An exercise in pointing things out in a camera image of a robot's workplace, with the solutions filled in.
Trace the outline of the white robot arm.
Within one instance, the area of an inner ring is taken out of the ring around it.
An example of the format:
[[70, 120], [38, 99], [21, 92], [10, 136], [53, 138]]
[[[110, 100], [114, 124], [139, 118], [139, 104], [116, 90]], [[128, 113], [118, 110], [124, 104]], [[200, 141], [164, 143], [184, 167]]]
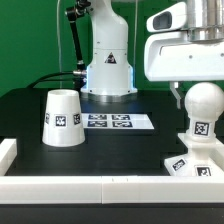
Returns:
[[[93, 58], [82, 92], [99, 101], [134, 94], [128, 25], [111, 0], [89, 0]], [[144, 74], [151, 82], [224, 80], [224, 0], [183, 0], [146, 22]]]

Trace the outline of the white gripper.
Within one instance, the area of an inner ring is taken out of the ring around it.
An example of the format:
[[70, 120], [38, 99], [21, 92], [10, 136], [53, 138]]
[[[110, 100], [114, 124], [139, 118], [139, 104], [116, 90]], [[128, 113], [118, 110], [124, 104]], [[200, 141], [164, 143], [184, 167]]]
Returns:
[[224, 80], [224, 41], [192, 43], [186, 31], [151, 35], [144, 49], [144, 73], [151, 82], [171, 81], [180, 109], [183, 94], [174, 81]]

